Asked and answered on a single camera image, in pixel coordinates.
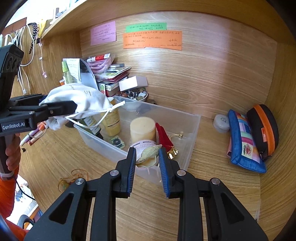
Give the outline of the person's left hand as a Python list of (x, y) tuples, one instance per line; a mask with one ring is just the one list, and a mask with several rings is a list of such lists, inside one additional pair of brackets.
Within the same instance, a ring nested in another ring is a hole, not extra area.
[(18, 168), (21, 161), (21, 149), (20, 149), (20, 134), (15, 134), (11, 144), (6, 148), (6, 155), (8, 156), (6, 160), (6, 165), (8, 170), (14, 171)]

